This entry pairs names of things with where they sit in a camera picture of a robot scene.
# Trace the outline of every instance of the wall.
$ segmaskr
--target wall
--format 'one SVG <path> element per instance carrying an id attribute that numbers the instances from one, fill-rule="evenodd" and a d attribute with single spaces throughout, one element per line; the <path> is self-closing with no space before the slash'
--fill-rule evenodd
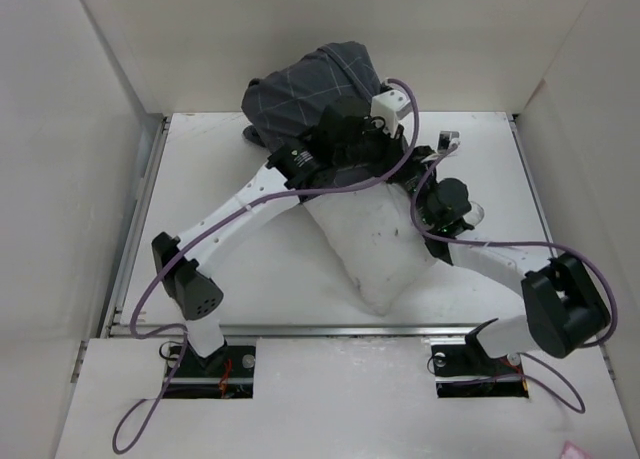
<path id="1" fill-rule="evenodd" d="M 587 0 L 85 0 L 146 109 L 237 111 L 250 79 L 367 45 L 424 110 L 519 112 Z"/>
<path id="2" fill-rule="evenodd" d="M 640 0 L 590 0 L 518 119 L 554 238 L 596 260 L 621 310 L 607 349 L 640 445 Z"/>
<path id="3" fill-rule="evenodd" d="M 0 0 L 3 458 L 54 451 L 153 127 L 133 97 L 79 0 Z"/>

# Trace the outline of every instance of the white table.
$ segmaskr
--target white table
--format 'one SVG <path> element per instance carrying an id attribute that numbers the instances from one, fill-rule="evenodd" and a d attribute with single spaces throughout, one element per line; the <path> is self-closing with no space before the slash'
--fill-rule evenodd
<path id="1" fill-rule="evenodd" d="M 460 131 L 460 153 L 445 161 L 439 174 L 468 184 L 472 199 L 487 212 L 483 233 L 496 239 L 544 238 L 506 115 L 423 113 L 421 119 L 422 143 L 433 144 L 440 130 Z M 122 327 L 154 274 L 150 241 L 163 230 L 175 234 L 200 220 L 254 174 L 266 154 L 239 139 L 246 124 L 239 114 L 174 116 L 113 329 L 125 337 L 90 342 L 58 459 L 113 457 L 111 434 L 119 419 L 137 399 L 157 394 L 162 340 L 136 341 Z M 303 208 L 250 237 L 216 281 L 225 291 L 224 324 L 256 331 L 258 326 L 375 325 L 394 334 L 399 326 L 471 324 L 522 312 L 522 301 L 505 288 L 441 264 L 425 271 L 388 316 L 373 315 Z M 143 318 L 143 326 L 180 319 L 161 289 Z M 429 354 L 425 337 L 259 339 L 253 399 L 164 400 L 127 457 L 555 459 L 565 440 L 594 457 L 638 457 L 598 349 L 577 351 L 563 361 L 545 358 L 582 393 L 583 416 L 535 385 L 529 400 L 437 399 L 426 369 Z M 525 362 L 524 367 L 569 397 L 538 366 Z M 143 407 L 130 417 L 121 446 L 144 412 Z"/>
<path id="2" fill-rule="evenodd" d="M 439 168 L 460 178 L 486 210 L 479 230 L 495 239 L 544 239 L 508 118 L 502 113 L 422 113 L 420 143 L 435 146 L 441 130 L 460 131 L 462 147 Z M 174 115 L 119 323 L 155 275 L 151 240 L 200 221 L 248 181 L 266 152 L 241 140 L 241 114 Z M 359 299 L 321 230 L 304 208 L 260 229 L 216 274 L 225 325 L 477 324 L 523 311 L 521 299 L 484 277 L 444 263 L 405 291 L 389 314 L 373 314 Z M 145 324 L 180 320 L 162 288 L 154 291 Z"/>

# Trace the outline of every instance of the pink object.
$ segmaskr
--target pink object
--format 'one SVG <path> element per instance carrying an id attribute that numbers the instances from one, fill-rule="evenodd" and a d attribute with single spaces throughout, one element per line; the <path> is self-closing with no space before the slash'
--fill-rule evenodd
<path id="1" fill-rule="evenodd" d="M 575 444 L 567 441 L 564 443 L 564 449 L 562 450 L 560 459 L 593 459 L 593 457 Z"/>

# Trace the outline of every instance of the screw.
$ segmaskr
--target screw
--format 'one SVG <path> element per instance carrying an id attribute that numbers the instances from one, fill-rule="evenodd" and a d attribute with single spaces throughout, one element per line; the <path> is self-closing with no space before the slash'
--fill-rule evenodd
<path id="1" fill-rule="evenodd" d="M 433 355 L 433 363 L 436 367 L 444 367 L 447 365 L 447 355 L 444 352 L 436 352 Z"/>
<path id="2" fill-rule="evenodd" d="M 511 364 L 512 366 L 519 366 L 522 362 L 520 360 L 520 354 L 516 354 L 515 352 L 507 354 L 507 361 L 509 361 L 509 364 Z"/>
<path id="3" fill-rule="evenodd" d="M 242 367 L 252 369 L 256 365 L 256 358 L 253 354 L 245 354 L 242 356 Z"/>

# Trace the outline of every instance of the crumpled white fabric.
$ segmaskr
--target crumpled white fabric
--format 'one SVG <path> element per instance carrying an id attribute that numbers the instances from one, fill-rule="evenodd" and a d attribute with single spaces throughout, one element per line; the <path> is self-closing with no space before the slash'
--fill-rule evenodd
<path id="1" fill-rule="evenodd" d="M 398 186 L 325 194 L 305 207 L 362 300 L 379 315 L 387 314 L 402 291 L 437 262 L 411 223 L 409 197 Z"/>

